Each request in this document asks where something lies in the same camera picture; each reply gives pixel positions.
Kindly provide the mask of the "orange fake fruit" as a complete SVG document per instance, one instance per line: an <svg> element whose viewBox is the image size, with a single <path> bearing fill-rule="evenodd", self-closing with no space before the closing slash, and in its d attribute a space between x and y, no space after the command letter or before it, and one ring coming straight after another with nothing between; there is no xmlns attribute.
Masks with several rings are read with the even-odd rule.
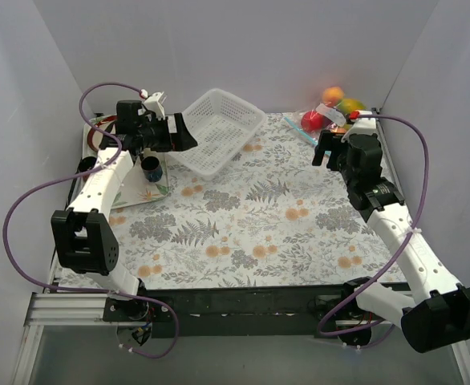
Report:
<svg viewBox="0 0 470 385"><path fill-rule="evenodd" d="M328 87L322 93L322 102L325 105L336 106L344 98L345 93L340 87Z"/></svg>

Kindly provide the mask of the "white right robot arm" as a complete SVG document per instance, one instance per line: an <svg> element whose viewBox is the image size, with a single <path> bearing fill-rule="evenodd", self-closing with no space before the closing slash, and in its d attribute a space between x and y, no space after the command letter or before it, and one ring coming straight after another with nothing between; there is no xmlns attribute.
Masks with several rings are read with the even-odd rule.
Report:
<svg viewBox="0 0 470 385"><path fill-rule="evenodd" d="M322 164L325 152L330 153L327 168L342 175L350 204L391 252L384 269L397 265L411 293L389 289L377 277L347 282L341 302L321 318L318 333L331 336L324 326L342 310L349 318L370 312L388 321L419 353L469 340L470 287L435 255L415 227L399 190L382 177L383 151L377 135L344 137L323 130L315 148L314 166Z"/></svg>

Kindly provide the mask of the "white plastic mesh basket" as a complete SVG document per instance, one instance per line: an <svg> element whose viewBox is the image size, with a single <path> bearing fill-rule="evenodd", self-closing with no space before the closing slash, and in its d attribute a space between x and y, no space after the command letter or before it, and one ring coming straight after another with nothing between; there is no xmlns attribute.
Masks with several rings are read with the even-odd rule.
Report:
<svg viewBox="0 0 470 385"><path fill-rule="evenodd" d="M186 108L183 118L198 145L169 156L205 180L213 179L267 122L262 110L218 88Z"/></svg>

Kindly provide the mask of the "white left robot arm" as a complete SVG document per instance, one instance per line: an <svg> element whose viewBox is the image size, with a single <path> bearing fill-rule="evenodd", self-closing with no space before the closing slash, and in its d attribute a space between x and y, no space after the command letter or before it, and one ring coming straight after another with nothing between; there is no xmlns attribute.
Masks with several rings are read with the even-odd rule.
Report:
<svg viewBox="0 0 470 385"><path fill-rule="evenodd" d="M150 305L141 296L145 291L142 281L119 261L119 242L108 221L115 196L137 162L150 174L159 168L159 159L145 156L145 151L184 152L197 146L182 114L168 117L161 112L157 103L119 101L115 117L102 134L97 171L86 176L70 205L51 217L59 264L87 275L110 292L115 309L133 321L146 318Z"/></svg>

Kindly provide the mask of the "clear zip top bag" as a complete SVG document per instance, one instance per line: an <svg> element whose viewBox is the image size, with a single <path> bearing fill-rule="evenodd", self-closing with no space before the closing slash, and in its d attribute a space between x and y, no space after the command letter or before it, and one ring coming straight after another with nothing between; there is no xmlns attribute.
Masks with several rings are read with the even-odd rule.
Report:
<svg viewBox="0 0 470 385"><path fill-rule="evenodd" d="M321 92L320 99L318 101L311 103L307 108L293 112L291 117L284 118L297 138L313 146L318 144L318 138L322 130L328 130L335 134L345 134L350 128L350 125L346 122L347 115L343 115L336 106L325 105L322 102L323 91ZM301 118L307 111L313 110L324 116L322 129L316 132L304 132L300 124Z"/></svg>

